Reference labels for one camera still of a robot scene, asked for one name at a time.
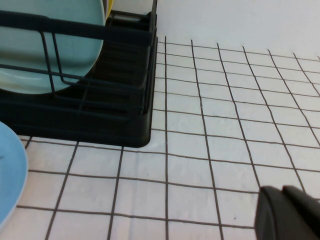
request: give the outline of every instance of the plate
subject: plate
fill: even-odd
[[[105,24],[102,0],[0,0],[0,9],[59,20]],[[52,35],[45,33],[45,40],[51,70],[59,72]],[[90,71],[103,44],[99,39],[61,34],[56,35],[56,41],[62,72],[77,76],[84,76]],[[47,70],[41,35],[36,31],[0,27],[0,64]],[[56,91],[69,87],[58,76],[53,76],[53,81]],[[0,89],[22,94],[52,92],[48,75],[4,68],[0,68]]]
[[[27,175],[25,147],[15,132],[0,122],[0,231],[20,199]]]

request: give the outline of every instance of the dish rack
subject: dish rack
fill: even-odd
[[[150,141],[157,57],[157,0],[147,15],[112,10],[105,26],[0,10],[0,26],[51,33],[58,72],[0,64],[0,68],[49,76],[51,93],[0,90],[0,121],[19,135],[128,147]],[[103,40],[86,76],[62,72],[56,34]],[[55,91],[53,76],[69,87]],[[77,79],[77,83],[64,78]]]

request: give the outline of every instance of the dark grout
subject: dark grout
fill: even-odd
[[[119,186],[120,171],[121,171],[121,164],[122,164],[123,155],[124,155],[124,147],[121,148],[118,171],[117,171],[117,175],[116,175],[116,182],[115,182],[115,187],[114,187],[114,195],[113,195],[112,209],[111,209],[111,214],[110,214],[107,240],[110,240],[110,238],[111,238],[112,225],[113,225],[114,215],[115,215],[115,208],[116,208],[117,193],[118,193],[118,186]]]
[[[200,100],[200,110],[201,110],[201,117],[202,117],[202,123],[203,123],[206,151],[207,151],[207,156],[208,156],[208,164],[209,164],[209,169],[210,169],[210,174],[211,174],[211,181],[212,181],[212,186],[213,186],[216,214],[217,214],[217,218],[218,218],[218,225],[219,225],[221,240],[224,240],[224,232],[223,232],[222,226],[221,226],[222,221],[221,221],[221,216],[220,216],[220,209],[219,209],[219,202],[218,202],[218,196],[217,196],[217,190],[216,190],[214,171],[213,171],[213,168],[212,168],[212,165],[211,165],[211,162],[210,162],[211,156],[210,156],[210,149],[209,149],[209,143],[208,143],[206,121],[205,121],[205,117],[204,117],[204,110],[202,108],[203,104],[202,104],[201,92],[200,92],[200,87],[199,87],[198,70],[197,70],[197,66],[196,66],[195,53],[194,53],[194,47],[193,47],[193,41],[192,40],[191,40],[191,50],[192,50],[192,57],[193,57],[193,65],[194,65],[194,69],[195,69],[196,85],[197,85],[198,96],[199,96],[199,100]]]

